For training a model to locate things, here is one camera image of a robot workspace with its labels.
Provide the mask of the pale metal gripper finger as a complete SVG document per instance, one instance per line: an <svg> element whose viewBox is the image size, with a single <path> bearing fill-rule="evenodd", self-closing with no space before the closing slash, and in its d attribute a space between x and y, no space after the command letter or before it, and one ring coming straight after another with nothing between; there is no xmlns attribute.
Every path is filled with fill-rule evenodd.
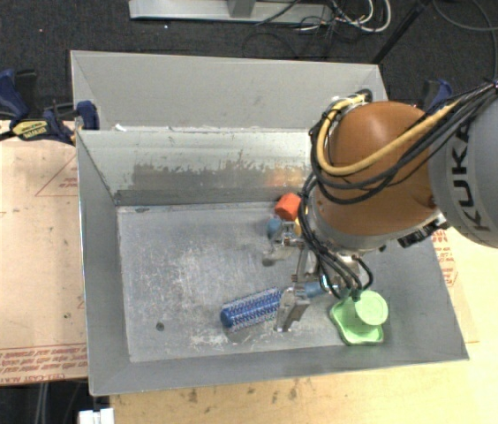
<svg viewBox="0 0 498 424"><path fill-rule="evenodd" d="M295 293L293 287L286 288L280 298L276 311L275 330L286 332L292 324L291 314L295 306Z"/></svg>
<svg viewBox="0 0 498 424"><path fill-rule="evenodd" d="M299 322L309 306L310 299L307 297L307 295L304 292L295 291L293 307L291 310L291 322Z"/></svg>

